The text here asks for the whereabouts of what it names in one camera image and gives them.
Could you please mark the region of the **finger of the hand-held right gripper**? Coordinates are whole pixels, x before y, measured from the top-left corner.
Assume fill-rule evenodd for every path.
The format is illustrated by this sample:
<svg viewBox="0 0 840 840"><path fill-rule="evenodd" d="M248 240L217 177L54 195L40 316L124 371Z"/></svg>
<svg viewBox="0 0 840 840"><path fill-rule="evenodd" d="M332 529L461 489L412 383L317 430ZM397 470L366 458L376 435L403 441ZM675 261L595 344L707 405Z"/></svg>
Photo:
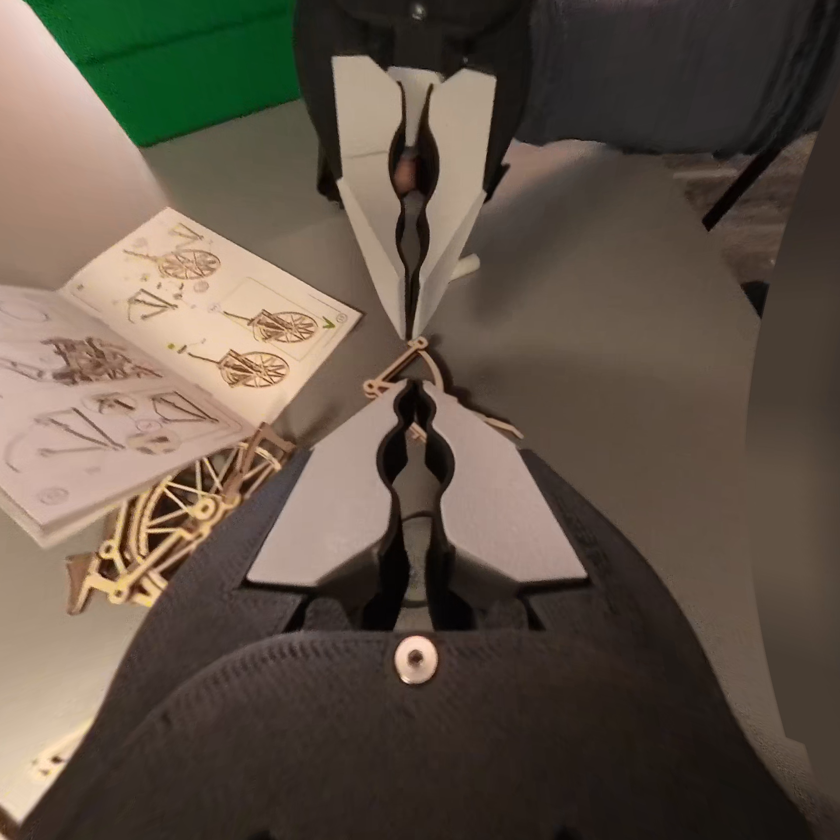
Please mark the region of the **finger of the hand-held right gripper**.
<svg viewBox="0 0 840 840"><path fill-rule="evenodd" d="M496 79L458 70L429 88L418 140L432 157L433 185L418 219L425 251L413 282L411 338L425 330L456 274L485 202L484 187Z"/></svg>
<svg viewBox="0 0 840 840"><path fill-rule="evenodd" d="M397 335L410 337L406 267L397 229L403 205L392 152L403 135L402 87L369 56L332 58L341 176L337 187L374 290Z"/></svg>

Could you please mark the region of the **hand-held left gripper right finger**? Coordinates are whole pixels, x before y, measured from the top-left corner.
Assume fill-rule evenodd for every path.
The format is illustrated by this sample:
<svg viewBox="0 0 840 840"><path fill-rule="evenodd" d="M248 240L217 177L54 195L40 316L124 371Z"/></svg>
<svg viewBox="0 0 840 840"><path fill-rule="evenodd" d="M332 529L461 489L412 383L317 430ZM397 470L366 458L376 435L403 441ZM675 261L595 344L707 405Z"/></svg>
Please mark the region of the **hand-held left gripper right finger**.
<svg viewBox="0 0 840 840"><path fill-rule="evenodd" d="M519 446L429 383L418 421L438 483L425 564L433 625L479 625L498 604L589 584Z"/></svg>

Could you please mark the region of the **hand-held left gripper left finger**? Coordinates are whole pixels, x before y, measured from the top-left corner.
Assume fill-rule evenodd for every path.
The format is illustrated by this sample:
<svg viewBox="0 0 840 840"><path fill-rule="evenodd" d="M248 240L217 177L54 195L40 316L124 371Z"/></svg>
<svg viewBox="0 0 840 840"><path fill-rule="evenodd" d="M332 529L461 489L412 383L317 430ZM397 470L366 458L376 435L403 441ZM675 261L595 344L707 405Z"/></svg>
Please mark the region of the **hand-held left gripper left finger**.
<svg viewBox="0 0 840 840"><path fill-rule="evenodd" d="M388 385L315 444L246 574L250 585L338 601L356 625L395 625L410 580L394 489L413 384Z"/></svg>

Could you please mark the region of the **small bow-shaped wooden part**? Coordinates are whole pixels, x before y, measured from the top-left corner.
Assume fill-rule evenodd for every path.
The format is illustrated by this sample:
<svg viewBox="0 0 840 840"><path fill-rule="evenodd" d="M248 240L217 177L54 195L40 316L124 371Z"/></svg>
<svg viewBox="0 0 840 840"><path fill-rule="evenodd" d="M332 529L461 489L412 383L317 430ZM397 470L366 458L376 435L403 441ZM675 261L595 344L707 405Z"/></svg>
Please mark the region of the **small bow-shaped wooden part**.
<svg viewBox="0 0 840 840"><path fill-rule="evenodd" d="M446 385L443 373L432 353L430 342L426 337L419 337L408 340L406 342L406 349L393 362L388 364L381 373L362 383L364 396L370 401L382 396L392 385L405 379L404 371L415 361L422 361L425 364L427 372L430 374L430 382L438 390L445 392ZM469 411L484 424L494 428L499 433L506 434L519 442L524 440L524 434L509 422L488 416L476 409L469 409Z"/></svg>

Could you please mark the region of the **wooden spoked wheel model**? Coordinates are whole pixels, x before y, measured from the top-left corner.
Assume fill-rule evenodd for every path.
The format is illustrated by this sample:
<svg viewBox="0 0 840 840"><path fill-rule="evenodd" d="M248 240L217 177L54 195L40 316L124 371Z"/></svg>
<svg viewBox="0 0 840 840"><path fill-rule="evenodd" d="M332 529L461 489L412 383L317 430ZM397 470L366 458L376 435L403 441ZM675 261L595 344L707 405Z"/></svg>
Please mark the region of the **wooden spoked wheel model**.
<svg viewBox="0 0 840 840"><path fill-rule="evenodd" d="M297 447L264 424L253 436L164 476L105 517L93 551L66 559L68 615L97 593L152 608L223 520L281 471Z"/></svg>

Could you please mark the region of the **wooden parts sheet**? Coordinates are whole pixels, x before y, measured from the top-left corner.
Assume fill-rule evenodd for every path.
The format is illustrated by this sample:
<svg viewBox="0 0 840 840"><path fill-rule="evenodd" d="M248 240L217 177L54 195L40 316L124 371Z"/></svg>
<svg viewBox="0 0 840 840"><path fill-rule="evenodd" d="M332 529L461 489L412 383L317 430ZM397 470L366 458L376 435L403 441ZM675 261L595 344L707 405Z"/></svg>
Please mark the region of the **wooden parts sheet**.
<svg viewBox="0 0 840 840"><path fill-rule="evenodd" d="M47 784L67 766L79 745L87 736L93 719L87 719L52 745L39 751L30 761L28 775L33 782Z"/></svg>

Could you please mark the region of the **green box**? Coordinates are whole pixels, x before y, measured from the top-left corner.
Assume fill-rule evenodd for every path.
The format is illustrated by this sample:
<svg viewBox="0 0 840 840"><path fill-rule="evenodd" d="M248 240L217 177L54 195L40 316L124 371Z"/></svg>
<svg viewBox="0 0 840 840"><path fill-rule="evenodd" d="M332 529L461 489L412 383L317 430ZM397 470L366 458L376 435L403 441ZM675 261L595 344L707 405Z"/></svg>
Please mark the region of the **green box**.
<svg viewBox="0 0 840 840"><path fill-rule="evenodd" d="M135 145L294 102L294 1L27 1Z"/></svg>

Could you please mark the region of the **dark grey sofa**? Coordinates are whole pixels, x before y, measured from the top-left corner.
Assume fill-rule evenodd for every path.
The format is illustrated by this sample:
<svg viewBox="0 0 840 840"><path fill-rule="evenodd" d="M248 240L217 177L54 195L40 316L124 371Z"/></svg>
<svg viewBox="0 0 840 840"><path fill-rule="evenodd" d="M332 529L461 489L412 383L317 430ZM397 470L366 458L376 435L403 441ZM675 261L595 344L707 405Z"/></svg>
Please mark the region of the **dark grey sofa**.
<svg viewBox="0 0 840 840"><path fill-rule="evenodd" d="M516 139L721 158L822 126L838 84L836 1L544 1Z"/></svg>

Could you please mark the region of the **open instruction booklet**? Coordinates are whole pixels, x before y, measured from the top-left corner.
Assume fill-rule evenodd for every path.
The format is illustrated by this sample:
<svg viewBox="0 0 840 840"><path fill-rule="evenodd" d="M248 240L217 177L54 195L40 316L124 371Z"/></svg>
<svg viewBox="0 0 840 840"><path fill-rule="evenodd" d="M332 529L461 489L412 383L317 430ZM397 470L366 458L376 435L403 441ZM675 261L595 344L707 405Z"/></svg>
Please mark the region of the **open instruction booklet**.
<svg viewBox="0 0 840 840"><path fill-rule="evenodd" d="M41 548L271 424L362 314L166 208L2 286L2 509Z"/></svg>

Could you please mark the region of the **black metal leg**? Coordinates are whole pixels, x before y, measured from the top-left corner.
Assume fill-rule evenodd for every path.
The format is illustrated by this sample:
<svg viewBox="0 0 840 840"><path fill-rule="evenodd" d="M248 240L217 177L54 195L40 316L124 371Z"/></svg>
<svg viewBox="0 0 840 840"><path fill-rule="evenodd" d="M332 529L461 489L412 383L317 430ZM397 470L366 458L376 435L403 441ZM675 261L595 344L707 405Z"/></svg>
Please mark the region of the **black metal leg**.
<svg viewBox="0 0 840 840"><path fill-rule="evenodd" d="M733 209L745 193L760 179L782 153L784 147L764 150L752 157L744 170L706 211L701 219L703 227L710 232Z"/></svg>

